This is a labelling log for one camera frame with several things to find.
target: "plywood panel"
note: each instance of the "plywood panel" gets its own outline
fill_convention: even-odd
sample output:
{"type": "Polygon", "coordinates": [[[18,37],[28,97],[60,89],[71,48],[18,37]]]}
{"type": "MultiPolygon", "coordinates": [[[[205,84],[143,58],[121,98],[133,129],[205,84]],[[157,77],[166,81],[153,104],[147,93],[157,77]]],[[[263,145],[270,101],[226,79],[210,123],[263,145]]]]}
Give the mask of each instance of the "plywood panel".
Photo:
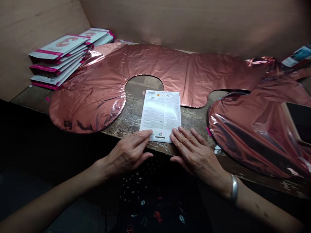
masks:
{"type": "Polygon", "coordinates": [[[242,58],[284,58],[311,41],[310,1],[80,0],[118,38],[242,58]]]}
{"type": "Polygon", "coordinates": [[[10,101],[29,86],[29,52],[88,28],[79,0],[1,0],[0,99],[10,101]]]}

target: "hand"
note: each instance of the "hand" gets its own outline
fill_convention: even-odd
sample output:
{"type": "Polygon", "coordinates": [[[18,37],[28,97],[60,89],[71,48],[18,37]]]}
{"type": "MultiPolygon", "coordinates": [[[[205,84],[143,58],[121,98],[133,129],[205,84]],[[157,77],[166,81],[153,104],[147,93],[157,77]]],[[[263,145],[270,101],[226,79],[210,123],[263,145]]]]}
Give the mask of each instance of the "hand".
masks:
{"type": "Polygon", "coordinates": [[[143,153],[151,134],[152,130],[143,130],[120,140],[108,156],[96,162],[103,176],[110,177],[135,170],[146,159],[153,157],[152,153],[143,153]]]}
{"type": "Polygon", "coordinates": [[[232,192],[231,175],[221,167],[212,148],[194,129],[191,129],[191,134],[181,126],[178,129],[173,129],[170,138],[181,157],[173,156],[170,160],[229,198],[232,192]]]}

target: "silver bangle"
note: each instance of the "silver bangle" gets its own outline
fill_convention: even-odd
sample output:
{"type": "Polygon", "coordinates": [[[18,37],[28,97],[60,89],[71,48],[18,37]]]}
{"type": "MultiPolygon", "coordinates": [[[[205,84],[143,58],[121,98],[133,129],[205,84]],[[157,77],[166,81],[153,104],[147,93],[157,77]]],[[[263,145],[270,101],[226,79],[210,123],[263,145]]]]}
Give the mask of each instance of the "silver bangle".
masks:
{"type": "Polygon", "coordinates": [[[232,194],[231,194],[231,201],[233,204],[236,203],[237,200],[237,192],[239,188],[239,184],[237,182],[237,178],[235,175],[230,174],[232,177],[232,194]]]}

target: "woman's left hand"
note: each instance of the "woman's left hand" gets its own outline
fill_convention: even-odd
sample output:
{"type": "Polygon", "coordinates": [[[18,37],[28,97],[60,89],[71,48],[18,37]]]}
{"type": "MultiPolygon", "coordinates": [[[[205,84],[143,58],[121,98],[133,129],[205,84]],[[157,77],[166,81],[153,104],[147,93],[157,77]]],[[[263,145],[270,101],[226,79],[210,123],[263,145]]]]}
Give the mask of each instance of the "woman's left hand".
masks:
{"type": "Polygon", "coordinates": [[[151,134],[151,129],[143,130],[120,140],[108,156],[95,162],[100,168],[100,175],[109,178],[135,170],[146,159],[153,157],[152,153],[143,153],[151,134]]]}

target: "wooden table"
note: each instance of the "wooden table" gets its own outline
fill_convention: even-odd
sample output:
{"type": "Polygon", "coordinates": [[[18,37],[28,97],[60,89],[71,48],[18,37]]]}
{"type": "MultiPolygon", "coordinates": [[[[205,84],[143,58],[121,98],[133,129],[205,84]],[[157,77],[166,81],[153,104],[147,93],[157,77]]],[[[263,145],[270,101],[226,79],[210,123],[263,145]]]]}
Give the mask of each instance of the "wooden table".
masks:
{"type": "MultiPolygon", "coordinates": [[[[127,100],[122,113],[109,127],[104,129],[102,133],[121,139],[138,131],[146,90],[162,91],[163,84],[159,79],[151,76],[142,75],[133,77],[125,87],[127,100]]],[[[31,86],[11,102],[48,114],[49,100],[51,99],[52,93],[52,91],[31,86]]],[[[212,148],[216,146],[216,143],[208,135],[206,130],[207,109],[215,100],[225,94],[226,92],[224,91],[212,92],[209,96],[207,105],[203,108],[181,107],[182,126],[188,130],[190,130],[190,128],[197,130],[199,134],[206,138],[208,144],[212,148]]],[[[150,142],[147,147],[169,156],[176,154],[175,147],[169,143],[150,142]]],[[[260,175],[240,165],[223,151],[217,155],[217,158],[226,171],[238,176],[242,180],[248,180],[300,198],[311,198],[311,185],[305,179],[297,178],[281,180],[260,175]]]]}

